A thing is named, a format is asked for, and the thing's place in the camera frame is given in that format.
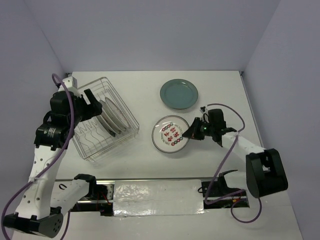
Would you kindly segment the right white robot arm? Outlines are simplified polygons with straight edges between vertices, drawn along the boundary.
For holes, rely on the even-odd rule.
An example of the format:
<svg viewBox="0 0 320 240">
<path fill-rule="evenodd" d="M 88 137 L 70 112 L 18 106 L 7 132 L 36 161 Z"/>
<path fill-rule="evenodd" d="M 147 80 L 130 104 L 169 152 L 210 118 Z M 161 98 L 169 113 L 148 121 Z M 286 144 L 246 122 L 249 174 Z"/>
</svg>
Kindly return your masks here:
<svg viewBox="0 0 320 240">
<path fill-rule="evenodd" d="M 204 115 L 196 117 L 182 137 L 202 141 L 210 137 L 222 148 L 228 148 L 226 156 L 236 154 L 245 163 L 246 188 L 258 199 L 286 191 L 289 187 L 280 153 L 274 149 L 265 149 L 240 135 L 239 130 L 228 127 L 222 109 L 206 110 Z"/>
</svg>

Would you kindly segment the teal green plate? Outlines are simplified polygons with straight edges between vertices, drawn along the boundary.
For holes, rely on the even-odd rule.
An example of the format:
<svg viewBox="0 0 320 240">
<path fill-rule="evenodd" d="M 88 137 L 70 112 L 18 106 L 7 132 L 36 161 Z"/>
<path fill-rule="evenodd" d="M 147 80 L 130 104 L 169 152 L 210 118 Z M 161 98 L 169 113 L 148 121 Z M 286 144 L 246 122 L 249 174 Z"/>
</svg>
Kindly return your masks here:
<svg viewBox="0 0 320 240">
<path fill-rule="evenodd" d="M 171 109 L 191 108 L 198 100 L 196 86 L 185 79 L 171 79 L 164 83 L 159 92 L 162 102 Z"/>
</svg>

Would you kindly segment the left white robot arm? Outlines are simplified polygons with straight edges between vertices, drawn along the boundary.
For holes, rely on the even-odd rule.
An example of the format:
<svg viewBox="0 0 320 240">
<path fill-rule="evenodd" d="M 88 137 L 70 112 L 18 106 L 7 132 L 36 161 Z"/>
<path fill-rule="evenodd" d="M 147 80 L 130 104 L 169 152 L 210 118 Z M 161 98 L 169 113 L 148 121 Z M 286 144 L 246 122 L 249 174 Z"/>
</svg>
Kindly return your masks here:
<svg viewBox="0 0 320 240">
<path fill-rule="evenodd" d="M 14 213 L 1 215 L 1 230 L 6 239 L 6 229 L 21 233 L 54 238 L 62 229 L 64 216 L 76 202 L 85 197 L 97 196 L 96 178 L 78 174 L 60 196 L 52 200 L 57 172 L 74 136 L 78 123 L 102 113 L 102 104 L 90 89 L 83 94 L 72 91 L 55 92 L 50 99 L 51 110 L 35 132 L 34 160 L 28 183 L 12 199 L 23 194 Z"/>
</svg>

